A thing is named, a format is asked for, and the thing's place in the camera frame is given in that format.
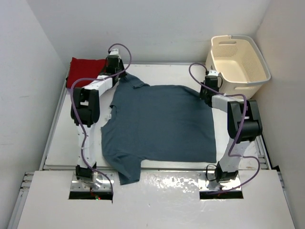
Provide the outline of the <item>red garment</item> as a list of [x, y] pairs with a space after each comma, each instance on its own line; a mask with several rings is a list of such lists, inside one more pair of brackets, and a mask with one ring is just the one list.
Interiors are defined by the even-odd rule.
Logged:
[[71, 89], [72, 84], [81, 78], [96, 79], [106, 65], [105, 59], [77, 59], [72, 57], [66, 88]]

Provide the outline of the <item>teal shirt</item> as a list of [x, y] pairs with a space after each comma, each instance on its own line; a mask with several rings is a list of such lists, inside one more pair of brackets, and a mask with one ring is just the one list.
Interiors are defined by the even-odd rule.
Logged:
[[143, 160], [216, 162], [212, 109], [181, 85], [148, 85], [121, 78], [101, 128], [102, 154], [121, 185], [140, 180]]

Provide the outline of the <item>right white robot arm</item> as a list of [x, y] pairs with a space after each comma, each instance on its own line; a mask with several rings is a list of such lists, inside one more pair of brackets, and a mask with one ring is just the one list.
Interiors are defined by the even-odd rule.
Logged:
[[200, 90], [200, 98], [209, 107], [227, 114], [229, 143], [214, 171], [218, 183], [235, 179], [242, 159], [258, 159], [244, 153], [263, 130], [256, 100], [248, 100], [243, 94], [228, 95], [219, 92], [219, 78], [216, 70], [206, 71]]

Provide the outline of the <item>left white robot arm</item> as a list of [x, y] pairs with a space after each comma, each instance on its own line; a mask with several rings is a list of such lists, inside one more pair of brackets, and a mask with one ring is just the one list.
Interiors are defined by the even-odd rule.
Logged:
[[94, 131], [100, 118], [100, 96], [126, 75], [118, 49], [100, 60], [72, 58], [66, 87], [71, 96], [71, 118], [77, 126], [81, 152], [76, 178], [92, 183], [96, 175]]

